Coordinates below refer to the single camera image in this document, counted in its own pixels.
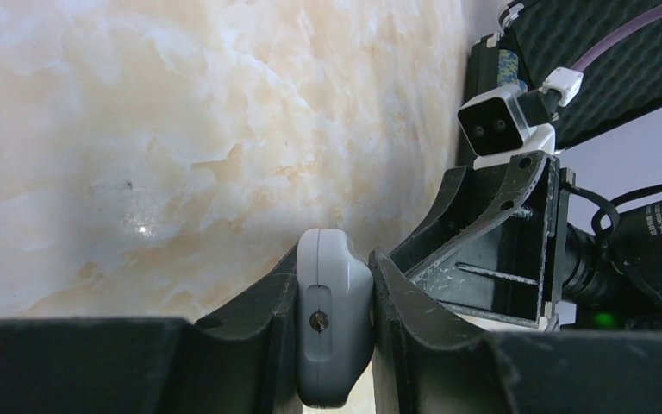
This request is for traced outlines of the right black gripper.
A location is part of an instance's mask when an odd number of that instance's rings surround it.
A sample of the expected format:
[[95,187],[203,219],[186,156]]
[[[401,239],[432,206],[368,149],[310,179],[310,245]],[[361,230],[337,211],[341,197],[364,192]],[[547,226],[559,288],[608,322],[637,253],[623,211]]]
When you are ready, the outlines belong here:
[[445,171],[428,214],[390,261],[444,308],[484,329],[559,330],[570,274],[567,168],[544,152]]

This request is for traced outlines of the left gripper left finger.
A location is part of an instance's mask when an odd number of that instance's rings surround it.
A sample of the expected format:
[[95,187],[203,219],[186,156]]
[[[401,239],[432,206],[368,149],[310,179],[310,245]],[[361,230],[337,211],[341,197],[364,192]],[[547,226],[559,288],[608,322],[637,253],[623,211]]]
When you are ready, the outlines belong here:
[[0,319],[0,413],[299,413],[295,270],[194,322]]

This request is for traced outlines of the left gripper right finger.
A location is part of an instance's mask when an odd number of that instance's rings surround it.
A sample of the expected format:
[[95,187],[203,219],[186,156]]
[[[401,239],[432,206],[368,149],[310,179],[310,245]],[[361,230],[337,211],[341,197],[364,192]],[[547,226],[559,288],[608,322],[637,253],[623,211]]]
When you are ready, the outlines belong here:
[[662,413],[662,332],[489,332],[369,264],[377,412]]

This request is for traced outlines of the white remote control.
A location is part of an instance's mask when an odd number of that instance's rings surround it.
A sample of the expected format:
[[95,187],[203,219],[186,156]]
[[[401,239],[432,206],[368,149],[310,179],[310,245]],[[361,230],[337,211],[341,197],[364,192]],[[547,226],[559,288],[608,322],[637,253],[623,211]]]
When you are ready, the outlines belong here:
[[296,259],[298,394],[338,408],[372,358],[372,272],[339,229],[306,231]]

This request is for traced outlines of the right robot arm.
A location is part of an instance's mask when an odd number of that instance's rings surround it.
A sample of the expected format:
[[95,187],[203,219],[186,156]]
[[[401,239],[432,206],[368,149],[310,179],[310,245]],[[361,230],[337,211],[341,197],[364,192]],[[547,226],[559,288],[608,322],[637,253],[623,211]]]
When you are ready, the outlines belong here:
[[455,167],[391,258],[433,301],[486,330],[662,330],[662,184],[606,199],[541,151]]

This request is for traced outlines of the black aluminium case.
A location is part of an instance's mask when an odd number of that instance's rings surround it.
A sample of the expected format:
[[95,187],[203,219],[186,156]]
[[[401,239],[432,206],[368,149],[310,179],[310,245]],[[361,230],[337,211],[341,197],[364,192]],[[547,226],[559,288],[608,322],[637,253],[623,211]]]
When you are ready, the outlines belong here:
[[662,108],[662,1],[511,1],[472,47],[465,100],[506,84],[580,71],[580,92],[553,121],[556,153]]

